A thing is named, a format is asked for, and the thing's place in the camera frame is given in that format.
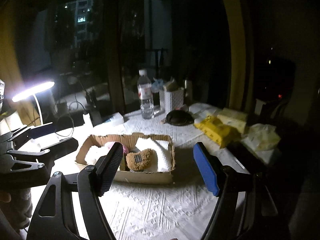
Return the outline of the person's left hand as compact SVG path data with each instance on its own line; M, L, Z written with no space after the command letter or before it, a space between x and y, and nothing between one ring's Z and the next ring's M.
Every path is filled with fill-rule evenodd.
M9 203L11 201L10 193L0 191L0 201L4 203Z

